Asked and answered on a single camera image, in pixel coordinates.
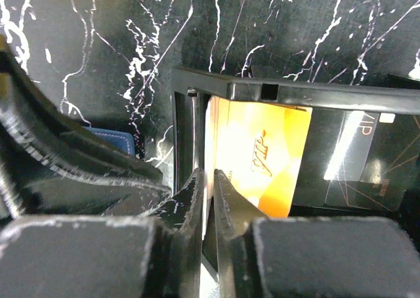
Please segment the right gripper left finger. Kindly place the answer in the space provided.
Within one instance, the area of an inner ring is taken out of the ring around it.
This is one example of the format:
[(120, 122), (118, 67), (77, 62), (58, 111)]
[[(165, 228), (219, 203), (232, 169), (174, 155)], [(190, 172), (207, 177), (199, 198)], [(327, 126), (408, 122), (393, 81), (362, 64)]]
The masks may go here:
[(30, 215), (1, 231), (2, 297), (198, 297), (203, 180), (148, 217)]

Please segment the black card tray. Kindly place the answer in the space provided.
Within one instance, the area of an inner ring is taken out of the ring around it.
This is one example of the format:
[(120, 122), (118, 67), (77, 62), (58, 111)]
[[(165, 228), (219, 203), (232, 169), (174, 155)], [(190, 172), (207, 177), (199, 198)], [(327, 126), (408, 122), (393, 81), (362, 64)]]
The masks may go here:
[[(238, 78), (185, 68), (171, 72), (175, 124), (174, 187), (204, 165), (205, 111), (212, 96), (239, 102), (315, 109), (409, 114), (419, 116), (419, 82), (389, 75), (385, 87), (299, 83), (282, 79)], [(419, 214), (419, 193), (407, 194), (396, 211), (302, 207), (291, 204), (293, 216), (348, 214)]]

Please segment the blue card holder wallet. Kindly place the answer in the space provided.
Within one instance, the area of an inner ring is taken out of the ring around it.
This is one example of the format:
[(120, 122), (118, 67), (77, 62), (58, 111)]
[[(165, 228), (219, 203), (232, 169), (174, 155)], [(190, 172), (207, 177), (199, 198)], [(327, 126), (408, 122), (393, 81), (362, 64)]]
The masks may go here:
[(85, 127), (85, 129), (100, 137), (102, 140), (114, 145), (122, 152), (125, 152), (130, 156), (135, 155), (134, 138), (130, 133), (93, 127)]

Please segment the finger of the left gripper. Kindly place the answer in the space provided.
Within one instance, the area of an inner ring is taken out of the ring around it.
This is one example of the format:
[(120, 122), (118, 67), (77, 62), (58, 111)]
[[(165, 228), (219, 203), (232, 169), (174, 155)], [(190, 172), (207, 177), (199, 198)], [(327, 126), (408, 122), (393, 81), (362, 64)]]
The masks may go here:
[(93, 214), (120, 201), (140, 212), (171, 196), (161, 171), (61, 114), (1, 49), (1, 216)]

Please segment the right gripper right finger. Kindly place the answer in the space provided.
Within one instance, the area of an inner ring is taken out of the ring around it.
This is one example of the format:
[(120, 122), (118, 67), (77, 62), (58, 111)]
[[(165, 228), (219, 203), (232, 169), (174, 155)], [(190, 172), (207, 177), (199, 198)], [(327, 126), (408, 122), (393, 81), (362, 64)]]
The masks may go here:
[(214, 172), (222, 297), (418, 297), (419, 253), (384, 217), (269, 219)]

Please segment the black VIP credit card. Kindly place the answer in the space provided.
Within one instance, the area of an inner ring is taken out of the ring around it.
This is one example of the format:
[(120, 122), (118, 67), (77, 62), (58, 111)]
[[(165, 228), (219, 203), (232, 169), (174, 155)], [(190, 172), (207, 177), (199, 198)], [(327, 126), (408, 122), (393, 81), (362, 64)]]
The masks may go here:
[(315, 109), (292, 204), (396, 211), (419, 193), (419, 116)]

